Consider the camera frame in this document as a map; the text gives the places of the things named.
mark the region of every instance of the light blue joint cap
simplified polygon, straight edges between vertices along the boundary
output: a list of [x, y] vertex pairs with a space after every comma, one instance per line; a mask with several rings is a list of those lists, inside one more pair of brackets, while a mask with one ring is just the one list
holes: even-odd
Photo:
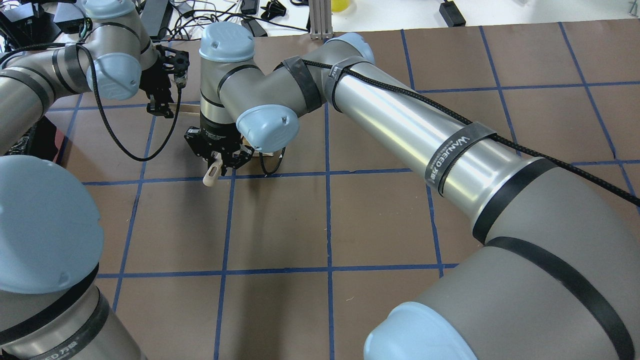
[[451, 324], [419, 302], [398, 305], [364, 344], [365, 360], [477, 360]]
[[[126, 100], [138, 93], [142, 67], [133, 56], [125, 53], [105, 54], [93, 61], [98, 78], [100, 97]], [[92, 70], [86, 72], [86, 81], [93, 91]]]
[[61, 291], [95, 268], [100, 213], [70, 172], [32, 156], [1, 156], [0, 184], [0, 290]]
[[360, 55], [362, 55], [363, 58], [374, 65], [376, 64], [376, 59], [373, 56], [373, 50], [371, 50], [371, 46], [369, 46], [369, 44], [367, 44], [364, 38], [359, 34], [346, 33], [337, 38], [329, 39], [327, 40], [327, 42], [336, 40], [344, 41], [345, 43], [355, 47], [355, 49], [360, 52]]
[[237, 63], [253, 58], [253, 35], [233, 22], [214, 22], [202, 33], [200, 56], [219, 63]]
[[113, 19], [136, 9], [131, 0], [82, 0], [82, 5], [92, 19]]
[[259, 152], [282, 149], [300, 130], [296, 113], [286, 106], [275, 104], [260, 105], [245, 111], [238, 117], [236, 126]]

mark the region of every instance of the yellow ball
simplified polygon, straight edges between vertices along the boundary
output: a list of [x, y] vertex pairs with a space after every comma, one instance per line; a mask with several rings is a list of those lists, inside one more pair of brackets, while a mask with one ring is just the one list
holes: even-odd
[[331, 11], [339, 13], [349, 7], [349, 0], [331, 0]]

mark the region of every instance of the black velcro strap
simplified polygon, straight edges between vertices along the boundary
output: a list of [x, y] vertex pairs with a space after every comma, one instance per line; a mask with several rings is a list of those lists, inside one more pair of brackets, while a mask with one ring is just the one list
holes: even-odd
[[636, 350], [624, 322], [607, 299], [582, 275], [551, 252], [516, 238], [495, 238], [486, 246], [522, 256], [558, 280], [593, 315], [607, 334], [620, 360], [634, 360]]
[[359, 63], [369, 63], [369, 61], [360, 56], [350, 56], [338, 62], [331, 68], [331, 71], [329, 71], [329, 77], [324, 83], [324, 97], [339, 113], [342, 113], [342, 111], [338, 109], [338, 106], [335, 103], [335, 88], [337, 88], [338, 81], [340, 81], [344, 71]]
[[[87, 85], [86, 76], [84, 75], [84, 71], [82, 71], [82, 67], [80, 67], [80, 59], [78, 57], [78, 48], [76, 45], [68, 45], [65, 47], [65, 65], [67, 66], [67, 72], [69, 73], [69, 77], [75, 83], [76, 86], [80, 86], [83, 88]], [[84, 84], [78, 84], [76, 81], [82, 79]]]
[[511, 204], [511, 201], [538, 176], [555, 167], [556, 165], [547, 159], [538, 159], [521, 168], [511, 179], [507, 180], [491, 200], [487, 202], [480, 216], [478, 216], [473, 229], [474, 237], [484, 244], [491, 226], [493, 226], [493, 223], [504, 209]]
[[68, 92], [70, 92], [71, 94], [78, 94], [70, 85], [69, 83], [67, 83], [67, 81], [65, 80], [65, 78], [62, 76], [62, 71], [60, 71], [60, 65], [58, 65], [58, 54], [60, 53], [60, 49], [56, 49], [53, 52], [53, 55], [51, 55], [51, 58], [53, 60], [53, 71], [56, 73], [56, 77], [58, 78], [58, 81], [60, 82], [60, 84], [67, 89]]
[[238, 67], [234, 67], [233, 69], [229, 70], [228, 73], [226, 73], [222, 79], [220, 79], [220, 82], [218, 83], [218, 90], [217, 90], [217, 94], [218, 97], [220, 97], [220, 89], [222, 89], [222, 85], [225, 84], [225, 81], [231, 77], [231, 75], [235, 74], [236, 72], [239, 72], [240, 70], [244, 70], [244, 69], [258, 69], [260, 70], [259, 67], [253, 65], [253, 64], [244, 64], [244, 65], [240, 65]]
[[13, 68], [20, 68], [20, 69], [25, 69], [25, 70], [29, 70], [32, 73], [40, 76], [46, 83], [47, 85], [49, 85], [49, 88], [51, 88], [51, 92], [53, 93], [53, 97], [54, 99], [57, 99], [58, 96], [56, 95], [56, 88], [53, 87], [53, 84], [51, 83], [51, 81], [49, 81], [49, 78], [44, 76], [44, 74], [42, 74], [40, 71], [37, 71], [36, 69], [34, 69], [33, 67], [28, 67], [28, 66], [22, 66], [22, 65], [14, 65], [12, 66]]
[[49, 94], [47, 94], [47, 90], [37, 81], [32, 79], [27, 74], [12, 70], [12, 69], [4, 69], [0, 70], [0, 78], [12, 78], [14, 80], [20, 81], [21, 83], [28, 86], [33, 90], [34, 93], [40, 98], [40, 102], [42, 103], [42, 114], [40, 117], [43, 117], [47, 109], [49, 109], [49, 105], [51, 105], [52, 101], [49, 98]]
[[478, 141], [495, 134], [495, 131], [480, 124], [471, 123], [451, 135], [431, 157], [424, 173], [427, 184], [436, 186], [442, 196], [444, 183], [453, 164], [465, 151]]
[[204, 99], [204, 101], [208, 102], [209, 104], [213, 105], [213, 106], [217, 106], [219, 108], [224, 108], [225, 106], [222, 104], [218, 104], [217, 102], [211, 100], [210, 98], [206, 97], [204, 95], [204, 93], [202, 92], [202, 90], [200, 91], [200, 96], [202, 96], [202, 98]]
[[91, 30], [89, 32], [89, 35], [91, 35], [94, 31], [98, 30], [99, 28], [101, 28], [103, 26], [115, 26], [116, 28], [125, 29], [128, 32], [132, 33], [138, 39], [138, 41], [140, 41], [140, 36], [138, 35], [138, 33], [135, 30], [133, 30], [129, 26], [123, 25], [123, 24], [121, 24], [119, 22], [101, 22], [100, 24], [96, 24], [93, 27], [93, 30]]
[[149, 47], [151, 47], [151, 39], [149, 39], [149, 42], [147, 43], [147, 45], [144, 47], [144, 49], [140, 50], [140, 54], [144, 54], [145, 51], [147, 51], [149, 49]]
[[29, 360], [70, 359], [84, 349], [104, 327], [109, 317], [109, 302], [102, 293], [98, 294], [98, 304], [89, 319], [73, 335], [51, 350], [29, 358]]
[[71, 305], [75, 304], [84, 292], [91, 286], [95, 276], [98, 274], [98, 266], [82, 279], [79, 283], [73, 285], [66, 293], [64, 293], [53, 304], [47, 306], [44, 310], [24, 320], [23, 322], [0, 332], [0, 344], [6, 344], [23, 338], [43, 326], [52, 322], [62, 313], [64, 313]]
[[305, 103], [307, 105], [307, 112], [314, 111], [322, 106], [322, 97], [320, 96], [320, 90], [314, 81], [311, 71], [307, 67], [307, 64], [302, 61], [299, 56], [293, 56], [282, 62], [282, 66], [289, 71], [293, 80], [296, 81], [302, 95], [305, 97]]

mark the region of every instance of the cable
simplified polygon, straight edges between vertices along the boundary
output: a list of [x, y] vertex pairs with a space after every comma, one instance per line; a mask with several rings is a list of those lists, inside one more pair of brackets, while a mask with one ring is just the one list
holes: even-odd
[[268, 171], [267, 168], [264, 166], [264, 155], [263, 153], [259, 152], [258, 155], [260, 156], [260, 168], [262, 168], [262, 172], [269, 176], [269, 175], [273, 175], [276, 173], [276, 171], [278, 171], [278, 169], [280, 168], [280, 164], [282, 164], [282, 159], [284, 158], [284, 152], [287, 150], [287, 147], [283, 147], [282, 151], [280, 152], [280, 155], [278, 156], [278, 163], [276, 164], [276, 167], [273, 169], [273, 171]]
[[4, 54], [1, 58], [0, 58], [0, 64], [2, 64], [0, 66], [0, 68], [4, 69], [5, 66], [5, 61], [12, 57], [13, 55], [17, 54], [17, 53], [21, 53], [23, 51], [37, 51], [37, 50], [46, 50], [46, 49], [50, 49], [52, 47], [65, 47], [66, 44], [63, 42], [50, 42], [50, 43], [46, 43], [46, 44], [33, 44], [33, 45], [27, 45], [27, 46], [23, 46], [23, 47], [19, 47], [16, 50], [12, 50], [6, 54]]
[[[303, 60], [303, 61], [304, 61], [305, 64], [310, 65], [310, 66], [321, 67], [323, 69], [331, 69], [332, 68], [331, 65], [324, 64], [324, 63], [318, 63], [318, 62], [309, 61], [309, 60]], [[444, 105], [442, 105], [442, 104], [440, 104], [440, 103], [438, 103], [438, 102], [436, 102], [434, 100], [431, 100], [430, 98], [428, 98], [428, 97], [426, 97], [424, 95], [418, 94], [416, 92], [409, 91], [409, 90], [404, 89], [404, 88], [399, 88], [399, 87], [394, 86], [394, 85], [386, 84], [386, 83], [383, 83], [383, 82], [375, 80], [375, 79], [368, 78], [367, 76], [364, 76], [364, 75], [362, 75], [362, 74], [360, 74], [358, 72], [355, 72], [355, 71], [353, 71], [351, 69], [345, 69], [344, 73], [347, 74], [347, 75], [353, 76], [354, 78], [356, 78], [356, 79], [358, 79], [360, 81], [363, 81], [364, 83], [367, 83], [367, 84], [370, 84], [372, 86], [375, 86], [377, 88], [380, 88], [380, 89], [383, 89], [383, 90], [387, 90], [387, 91], [391, 91], [391, 92], [395, 92], [395, 93], [398, 93], [398, 94], [403, 94], [403, 95], [406, 95], [408, 97], [412, 97], [412, 98], [414, 98], [416, 100], [422, 101], [425, 104], [430, 105], [430, 106], [442, 111], [443, 113], [447, 114], [448, 116], [450, 116], [453, 119], [461, 122], [464, 125], [469, 125], [469, 124], [472, 123], [472, 121], [467, 119], [466, 117], [460, 115], [459, 113], [456, 113], [455, 111], [447, 108], [446, 106], [444, 106]], [[534, 156], [534, 157], [545, 158], [545, 159], [553, 162], [554, 164], [556, 164], [558, 167], [563, 168], [563, 169], [565, 169], [565, 170], [567, 170], [569, 172], [572, 172], [572, 173], [574, 173], [574, 174], [576, 174], [576, 175], [578, 175], [580, 177], [583, 177], [584, 179], [586, 179], [588, 181], [591, 181], [592, 183], [594, 183], [594, 184], [600, 186], [601, 188], [603, 188], [603, 189], [605, 189], [605, 190], [617, 195], [618, 197], [621, 197], [622, 199], [625, 199], [626, 201], [632, 203], [633, 205], [640, 206], [640, 199], [637, 198], [636, 196], [633, 196], [631, 193], [628, 193], [625, 190], [622, 190], [621, 188], [618, 188], [617, 186], [615, 186], [615, 185], [613, 185], [613, 184], [611, 184], [611, 183], [609, 183], [609, 182], [607, 182], [607, 181], [605, 181], [603, 179], [600, 179], [599, 177], [597, 177], [597, 176], [595, 176], [593, 174], [590, 174], [589, 172], [586, 172], [581, 168], [574, 167], [573, 165], [571, 165], [569, 163], [566, 163], [566, 162], [564, 162], [562, 160], [558, 160], [558, 159], [553, 158], [553, 157], [551, 157], [549, 155], [543, 154], [541, 152], [532, 150], [532, 149], [530, 149], [528, 147], [525, 147], [523, 145], [517, 144], [517, 143], [515, 143], [515, 142], [513, 142], [513, 141], [511, 141], [511, 140], [509, 140], [507, 138], [504, 138], [504, 137], [502, 137], [502, 136], [500, 136], [498, 134], [490, 135], [489, 138], [492, 139], [493, 141], [499, 142], [502, 145], [508, 146], [508, 147], [510, 147], [512, 149], [515, 149], [517, 151], [520, 151], [520, 152], [522, 152], [524, 154], [531, 155], [531, 156]]]
[[75, 3], [72, 3], [71, 5], [73, 5], [74, 8], [76, 8], [83, 16], [84, 26], [79, 36], [80, 41], [84, 42], [86, 40], [86, 37], [88, 36], [89, 28], [91, 26], [91, 19], [86, 15], [84, 10], [80, 6], [76, 5]]
[[304, 31], [306, 33], [308, 33], [309, 31], [307, 29], [303, 29], [303, 28], [297, 28], [296, 26], [290, 26], [290, 25], [285, 25], [285, 24], [278, 24], [277, 22], [273, 22], [270, 20], [265, 20], [261, 17], [255, 17], [255, 16], [250, 16], [250, 15], [244, 15], [244, 14], [233, 14], [229, 17], [242, 17], [243, 19], [251, 19], [251, 20], [258, 20], [258, 21], [262, 21], [262, 22], [266, 22], [267, 24], [271, 24], [271, 25], [275, 25], [275, 26], [280, 26], [281, 28], [287, 28], [287, 29], [293, 29], [293, 30], [298, 30], [298, 31]]
[[120, 148], [120, 150], [122, 150], [128, 157], [132, 158], [133, 160], [144, 162], [144, 161], [149, 161], [155, 158], [158, 154], [160, 154], [160, 152], [164, 149], [165, 145], [169, 142], [169, 139], [173, 134], [173, 130], [175, 129], [175, 125], [178, 123], [178, 114], [180, 113], [180, 103], [182, 101], [182, 89], [178, 88], [178, 101], [175, 103], [175, 116], [173, 117], [173, 124], [171, 124], [171, 129], [169, 130], [169, 133], [166, 135], [166, 138], [164, 139], [164, 141], [162, 142], [162, 145], [160, 145], [158, 150], [156, 150], [152, 155], [146, 158], [139, 158], [134, 154], [132, 154], [131, 152], [129, 152], [124, 147], [124, 145], [122, 145], [120, 140], [118, 140], [116, 135], [113, 133], [111, 125], [109, 125], [109, 121], [107, 120], [107, 115], [104, 113], [104, 108], [102, 107], [102, 101], [100, 99], [100, 92], [98, 90], [98, 77], [96, 75], [95, 64], [93, 63], [93, 56], [91, 56], [91, 52], [89, 51], [89, 49], [87, 49], [85, 46], [83, 46], [80, 43], [77, 43], [76, 47], [82, 50], [82, 52], [84, 52], [86, 57], [89, 59], [89, 66], [91, 67], [91, 80], [93, 85], [93, 94], [95, 96], [95, 102], [98, 104], [98, 110], [100, 111], [100, 117], [102, 117], [102, 122], [104, 123], [104, 126], [107, 128], [107, 132], [109, 133], [109, 135], [111, 135], [111, 138], [113, 139], [113, 141]]

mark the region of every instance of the power adapter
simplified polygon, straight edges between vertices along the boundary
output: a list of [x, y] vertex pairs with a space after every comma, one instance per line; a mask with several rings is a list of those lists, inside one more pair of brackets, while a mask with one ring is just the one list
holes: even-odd
[[464, 26], [467, 23], [453, 1], [445, 0], [444, 3], [440, 4], [440, 14], [450, 28]]

